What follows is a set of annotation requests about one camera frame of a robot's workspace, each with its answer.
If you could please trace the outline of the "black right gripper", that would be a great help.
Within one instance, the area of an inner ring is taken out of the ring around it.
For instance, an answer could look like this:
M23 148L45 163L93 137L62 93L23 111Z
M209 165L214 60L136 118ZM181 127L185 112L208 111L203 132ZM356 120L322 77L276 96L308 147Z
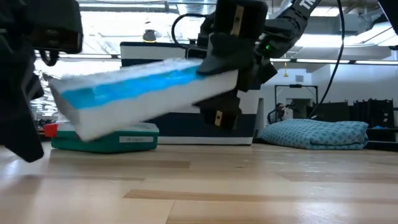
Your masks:
M276 75L277 70L270 61L254 52L267 11L264 1L218 1L215 12L208 15L200 27L200 34L208 36L208 51L197 73L215 75L237 70L236 88L241 91L259 87ZM238 91L231 90L194 106L200 109L206 124L232 131L242 115L239 104Z

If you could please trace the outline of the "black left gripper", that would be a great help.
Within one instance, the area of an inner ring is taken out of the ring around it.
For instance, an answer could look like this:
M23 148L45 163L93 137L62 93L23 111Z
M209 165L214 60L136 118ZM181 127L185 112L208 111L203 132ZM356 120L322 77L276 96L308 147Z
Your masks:
M18 21L22 32L20 63L32 64L35 51L48 66L54 66L61 52L78 54L83 48L80 6L76 0L26 0L18 2ZM27 98L43 97L39 76L32 74Z

